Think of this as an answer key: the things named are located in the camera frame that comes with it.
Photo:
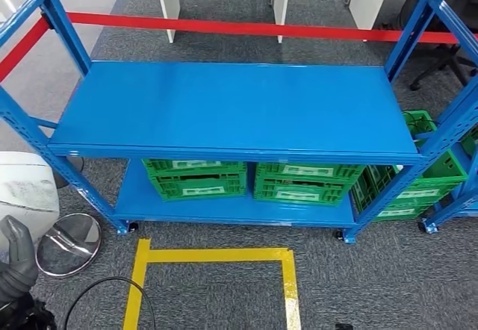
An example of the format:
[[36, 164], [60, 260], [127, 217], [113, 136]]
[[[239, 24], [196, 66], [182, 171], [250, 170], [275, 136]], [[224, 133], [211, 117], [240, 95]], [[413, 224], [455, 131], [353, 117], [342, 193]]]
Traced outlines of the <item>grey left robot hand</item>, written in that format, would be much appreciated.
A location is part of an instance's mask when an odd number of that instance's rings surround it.
[[1, 221], [1, 230], [9, 243], [9, 264], [1, 272], [1, 286], [26, 292], [35, 285], [39, 270], [29, 229], [13, 216], [7, 215]]

